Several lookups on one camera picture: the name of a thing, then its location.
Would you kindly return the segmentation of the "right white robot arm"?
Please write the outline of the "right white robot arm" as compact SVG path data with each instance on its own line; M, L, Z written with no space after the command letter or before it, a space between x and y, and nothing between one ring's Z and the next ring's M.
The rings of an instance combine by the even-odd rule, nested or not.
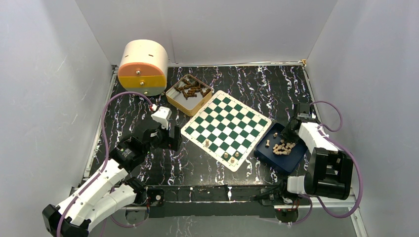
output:
M287 149L304 143L310 153L305 175L290 176L278 191L279 200L292 204L298 195L311 195L345 200L351 187L353 161L340 150L323 130L323 125L313 117L309 103L297 103L293 116L281 131Z

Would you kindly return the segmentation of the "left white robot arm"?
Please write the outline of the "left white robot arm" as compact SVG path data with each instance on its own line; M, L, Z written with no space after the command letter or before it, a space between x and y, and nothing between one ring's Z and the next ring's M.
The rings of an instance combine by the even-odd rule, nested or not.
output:
M121 141L102 166L67 199L42 211L47 231L54 237L86 237L100 222L127 205L149 205L148 187L138 178L126 177L154 149L178 151L181 129L159 125L141 137Z

